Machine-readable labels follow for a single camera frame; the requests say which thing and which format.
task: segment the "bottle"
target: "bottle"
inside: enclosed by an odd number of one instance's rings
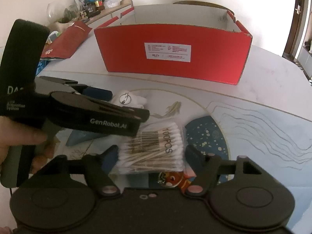
[[[98,11],[104,10],[104,5],[102,0],[95,0],[94,4],[96,5],[96,9]]]

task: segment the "finger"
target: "finger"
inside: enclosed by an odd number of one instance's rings
[[[32,170],[31,173],[34,174],[47,163],[48,159],[44,155],[35,156],[32,160]]]
[[[4,228],[1,228],[0,227],[0,234],[11,234],[11,229],[9,227],[4,227]]]
[[[55,149],[57,147],[57,144],[60,143],[59,139],[55,136],[52,141],[48,142],[44,148],[43,154],[48,159],[52,159],[54,156]]]
[[[36,145],[46,139],[43,131],[0,116],[0,145]]]

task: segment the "circular pad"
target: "circular pad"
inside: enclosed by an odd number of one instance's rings
[[[284,187],[245,186],[235,180],[219,184],[209,196],[212,210],[233,226],[266,230],[283,225],[294,209],[294,198]]]
[[[25,182],[10,200],[13,216],[42,230],[66,228],[83,220],[94,208],[93,191],[63,174],[43,175]]]
[[[237,200],[248,207],[264,207],[273,200],[272,194],[260,187],[246,187],[236,194]]]

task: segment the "red cardboard box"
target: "red cardboard box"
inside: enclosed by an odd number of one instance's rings
[[[107,71],[237,84],[252,35],[230,11],[197,5],[130,8],[94,30]]]

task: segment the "metal keyring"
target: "metal keyring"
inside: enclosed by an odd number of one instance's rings
[[[128,105],[131,102],[131,97],[129,95],[129,92],[121,95],[119,98],[119,102],[123,105]]]
[[[165,175],[165,173],[159,173],[159,175],[158,175],[157,183],[160,184],[162,187],[174,188],[174,187],[177,187],[183,180],[183,174],[182,174],[181,179],[179,180],[179,182],[177,184],[172,185],[172,186],[166,186],[166,179],[163,177],[164,175]]]

